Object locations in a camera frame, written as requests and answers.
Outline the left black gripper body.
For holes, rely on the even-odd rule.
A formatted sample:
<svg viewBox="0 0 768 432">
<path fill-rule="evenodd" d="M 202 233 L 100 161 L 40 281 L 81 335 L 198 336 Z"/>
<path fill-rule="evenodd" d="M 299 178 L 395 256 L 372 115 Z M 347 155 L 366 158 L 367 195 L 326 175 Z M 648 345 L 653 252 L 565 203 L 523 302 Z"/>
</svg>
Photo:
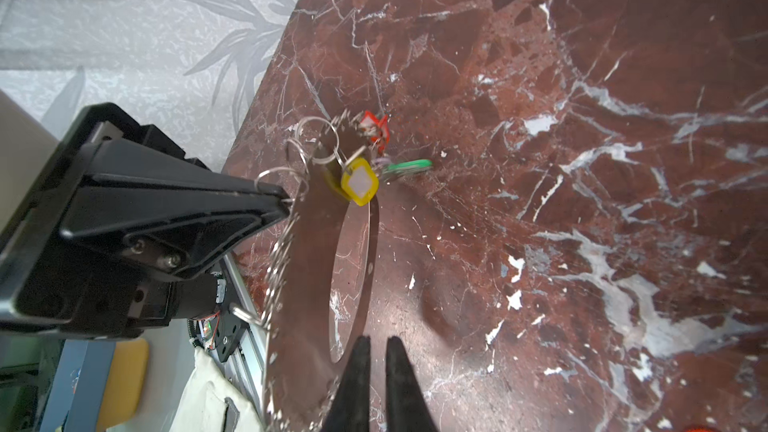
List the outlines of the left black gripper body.
<svg viewBox="0 0 768 432">
<path fill-rule="evenodd" d="M 1 235 L 1 329 L 135 338 L 216 311 L 221 177 L 112 103 L 85 108 Z"/>
</svg>

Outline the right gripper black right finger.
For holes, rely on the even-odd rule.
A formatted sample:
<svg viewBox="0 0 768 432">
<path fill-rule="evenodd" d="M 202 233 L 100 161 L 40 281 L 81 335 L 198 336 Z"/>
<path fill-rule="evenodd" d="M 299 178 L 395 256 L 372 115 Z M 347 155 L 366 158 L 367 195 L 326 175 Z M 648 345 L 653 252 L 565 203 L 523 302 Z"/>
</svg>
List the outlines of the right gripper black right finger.
<svg viewBox="0 0 768 432">
<path fill-rule="evenodd" d="M 385 394 L 386 421 L 389 431 L 438 431 L 405 346 L 397 336 L 389 337 L 387 340 Z"/>
</svg>

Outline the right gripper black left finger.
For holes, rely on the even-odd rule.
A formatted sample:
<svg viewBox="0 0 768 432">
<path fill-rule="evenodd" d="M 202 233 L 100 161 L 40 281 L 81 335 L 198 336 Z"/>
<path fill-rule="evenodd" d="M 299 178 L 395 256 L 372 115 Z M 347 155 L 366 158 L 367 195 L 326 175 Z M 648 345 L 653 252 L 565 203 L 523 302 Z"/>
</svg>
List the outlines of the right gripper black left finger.
<svg viewBox="0 0 768 432">
<path fill-rule="evenodd" d="M 354 343 L 322 432 L 368 432 L 370 423 L 371 343 L 360 336 Z"/>
</svg>

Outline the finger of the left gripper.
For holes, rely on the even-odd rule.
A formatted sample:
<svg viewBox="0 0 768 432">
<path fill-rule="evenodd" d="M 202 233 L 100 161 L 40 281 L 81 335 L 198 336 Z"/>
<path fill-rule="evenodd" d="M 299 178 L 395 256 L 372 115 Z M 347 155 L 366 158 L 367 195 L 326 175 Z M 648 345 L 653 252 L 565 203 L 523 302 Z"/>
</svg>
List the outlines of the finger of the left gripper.
<svg viewBox="0 0 768 432">
<path fill-rule="evenodd" d="M 190 280 L 289 215 L 277 185 L 215 173 L 135 142 L 105 141 L 60 222 L 62 238 Z"/>
</svg>

